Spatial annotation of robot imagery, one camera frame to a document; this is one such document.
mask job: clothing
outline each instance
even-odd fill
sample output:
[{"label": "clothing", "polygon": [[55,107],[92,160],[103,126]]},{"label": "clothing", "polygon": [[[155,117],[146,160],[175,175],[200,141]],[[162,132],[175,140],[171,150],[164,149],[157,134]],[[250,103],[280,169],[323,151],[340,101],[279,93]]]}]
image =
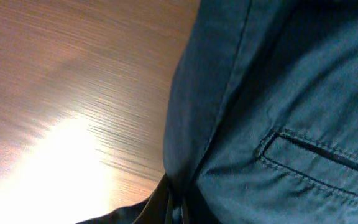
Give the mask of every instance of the clothing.
[{"label": "clothing", "polygon": [[358,223],[358,1],[202,1],[163,150],[173,223]]}]

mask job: brown wood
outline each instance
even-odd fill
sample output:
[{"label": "brown wood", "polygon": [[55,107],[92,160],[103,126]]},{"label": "brown wood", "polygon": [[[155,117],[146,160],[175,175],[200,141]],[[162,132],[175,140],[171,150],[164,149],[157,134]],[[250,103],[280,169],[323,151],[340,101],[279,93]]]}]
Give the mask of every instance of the brown wood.
[{"label": "brown wood", "polygon": [[197,1],[0,1],[0,223],[74,223],[163,176]]}]

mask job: blue denim fabric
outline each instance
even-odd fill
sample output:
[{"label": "blue denim fabric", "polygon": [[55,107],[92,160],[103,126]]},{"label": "blue denim fabric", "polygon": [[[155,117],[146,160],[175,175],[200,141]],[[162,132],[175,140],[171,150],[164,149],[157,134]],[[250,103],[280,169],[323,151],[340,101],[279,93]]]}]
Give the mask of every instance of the blue denim fabric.
[{"label": "blue denim fabric", "polygon": [[163,159],[172,223],[358,223],[358,1],[202,1]]}]

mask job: pocket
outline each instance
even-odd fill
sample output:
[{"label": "pocket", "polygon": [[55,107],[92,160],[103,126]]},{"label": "pocket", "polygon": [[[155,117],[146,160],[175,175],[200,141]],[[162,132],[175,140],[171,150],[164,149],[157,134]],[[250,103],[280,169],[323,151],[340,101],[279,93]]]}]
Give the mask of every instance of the pocket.
[{"label": "pocket", "polygon": [[358,157],[287,129],[272,131],[255,151],[259,162],[323,190],[358,200]]}]

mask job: denim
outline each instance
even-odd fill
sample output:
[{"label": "denim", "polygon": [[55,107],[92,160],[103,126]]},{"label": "denim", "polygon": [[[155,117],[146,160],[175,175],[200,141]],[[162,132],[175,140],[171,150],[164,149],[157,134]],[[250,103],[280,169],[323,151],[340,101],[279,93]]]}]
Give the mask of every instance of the denim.
[{"label": "denim", "polygon": [[143,215],[358,223],[358,1],[202,1],[163,161],[172,204]]}]

